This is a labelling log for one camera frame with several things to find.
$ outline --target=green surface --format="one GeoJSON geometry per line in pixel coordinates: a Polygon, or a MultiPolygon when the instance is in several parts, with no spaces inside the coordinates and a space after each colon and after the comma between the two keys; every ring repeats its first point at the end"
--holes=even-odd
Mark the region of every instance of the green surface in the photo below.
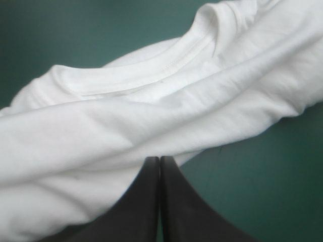
{"type": "MultiPolygon", "coordinates": [[[[52,65],[100,67],[182,35],[203,3],[0,1],[0,107],[52,65]]],[[[182,170],[212,207],[259,240],[321,242],[322,144],[318,104],[255,138],[208,149],[182,170]]]]}

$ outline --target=white t-shirt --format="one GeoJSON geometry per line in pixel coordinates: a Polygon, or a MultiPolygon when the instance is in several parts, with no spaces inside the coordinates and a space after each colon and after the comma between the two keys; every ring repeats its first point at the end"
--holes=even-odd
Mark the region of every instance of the white t-shirt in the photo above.
{"type": "Polygon", "coordinates": [[[0,111],[0,237],[30,241],[90,221],[146,156],[182,164],[321,101],[322,5],[207,4],[148,59],[54,66],[35,79],[0,111]]]}

